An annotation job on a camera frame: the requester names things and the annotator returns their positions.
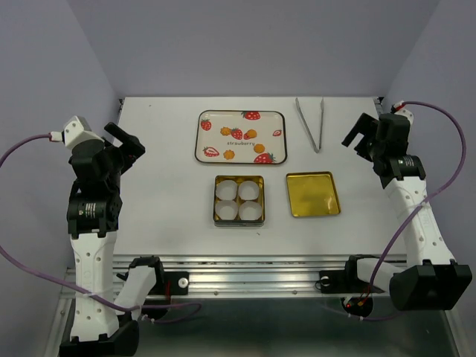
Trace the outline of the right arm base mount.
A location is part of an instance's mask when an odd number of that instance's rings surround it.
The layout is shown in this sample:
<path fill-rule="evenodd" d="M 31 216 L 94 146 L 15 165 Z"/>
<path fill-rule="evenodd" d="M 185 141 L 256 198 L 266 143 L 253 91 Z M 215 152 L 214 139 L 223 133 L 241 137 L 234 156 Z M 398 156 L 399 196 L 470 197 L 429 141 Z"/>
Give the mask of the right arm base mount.
<path fill-rule="evenodd" d="M 320 271 L 315 288 L 325 295 L 339 295 L 343 312 L 360 320 L 367 320 L 373 311 L 372 294 L 383 292 L 345 270 Z"/>

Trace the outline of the metal tongs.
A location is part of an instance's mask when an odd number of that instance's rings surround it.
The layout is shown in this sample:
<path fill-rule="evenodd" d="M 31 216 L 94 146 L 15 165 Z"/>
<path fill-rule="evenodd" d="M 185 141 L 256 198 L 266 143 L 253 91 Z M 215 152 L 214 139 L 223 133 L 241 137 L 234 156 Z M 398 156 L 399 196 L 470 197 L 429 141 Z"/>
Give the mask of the metal tongs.
<path fill-rule="evenodd" d="M 312 150 L 319 154 L 323 147 L 324 98 L 321 97 L 318 103 L 311 104 L 306 101 L 302 104 L 300 98 L 296 97 L 295 108 Z"/>

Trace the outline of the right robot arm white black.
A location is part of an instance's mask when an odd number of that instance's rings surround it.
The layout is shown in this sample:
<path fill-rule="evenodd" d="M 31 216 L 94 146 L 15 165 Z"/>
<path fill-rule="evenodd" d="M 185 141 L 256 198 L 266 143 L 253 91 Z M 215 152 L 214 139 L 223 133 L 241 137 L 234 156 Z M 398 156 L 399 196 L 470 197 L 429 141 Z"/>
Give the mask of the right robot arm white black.
<path fill-rule="evenodd" d="M 342 272 L 343 284 L 359 290 L 367 284 L 388 292 L 399 311 L 450 310 L 472 281 L 468 265 L 457 263 L 437 225 L 426 190 L 426 173 L 419 157 L 407 153 L 412 119 L 398 114 L 373 118 L 364 113 L 345 137 L 357 135 L 358 156 L 373 165 L 383 191 L 393 205 L 399 228 L 391 242 L 403 238 L 407 267 L 385 262 L 385 256 L 351 256 Z"/>

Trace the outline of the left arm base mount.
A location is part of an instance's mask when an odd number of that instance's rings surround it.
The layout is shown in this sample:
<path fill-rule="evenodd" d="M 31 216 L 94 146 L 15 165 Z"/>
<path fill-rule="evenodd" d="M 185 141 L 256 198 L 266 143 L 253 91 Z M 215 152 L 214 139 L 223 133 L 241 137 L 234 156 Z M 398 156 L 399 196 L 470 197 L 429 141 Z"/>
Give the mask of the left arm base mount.
<path fill-rule="evenodd" d="M 165 306 L 172 304 L 172 297 L 188 294 L 190 274 L 187 271 L 166 271 L 162 282 L 156 283 L 150 290 L 141 310 L 146 318 L 158 320 L 163 318 L 170 307 L 152 309 L 151 306 Z"/>

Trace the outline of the gold tin lid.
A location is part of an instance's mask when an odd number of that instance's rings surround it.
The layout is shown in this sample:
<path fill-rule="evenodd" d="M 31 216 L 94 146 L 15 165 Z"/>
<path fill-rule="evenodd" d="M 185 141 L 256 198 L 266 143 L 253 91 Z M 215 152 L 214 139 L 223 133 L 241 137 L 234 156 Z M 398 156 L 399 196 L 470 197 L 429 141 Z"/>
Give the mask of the gold tin lid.
<path fill-rule="evenodd" d="M 331 172 L 288 173 L 286 186 L 294 218 L 336 216 L 341 213 Z"/>

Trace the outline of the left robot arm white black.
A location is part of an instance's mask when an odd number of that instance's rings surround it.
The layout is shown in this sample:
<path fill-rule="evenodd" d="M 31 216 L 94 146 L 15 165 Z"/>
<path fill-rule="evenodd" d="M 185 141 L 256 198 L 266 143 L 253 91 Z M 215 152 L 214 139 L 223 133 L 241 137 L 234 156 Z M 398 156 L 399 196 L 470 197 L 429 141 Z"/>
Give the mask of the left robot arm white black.
<path fill-rule="evenodd" d="M 68 200 L 67 223 L 74 252 L 77 292 L 74 322 L 61 356 L 133 356 L 138 318 L 149 293 L 165 286 L 157 256 L 135 258 L 119 295 L 113 292 L 113 257 L 122 200 L 120 177 L 146 152 L 133 135 L 114 123 L 105 130 L 120 146 L 92 132 L 73 116 L 62 131 L 76 179 Z"/>

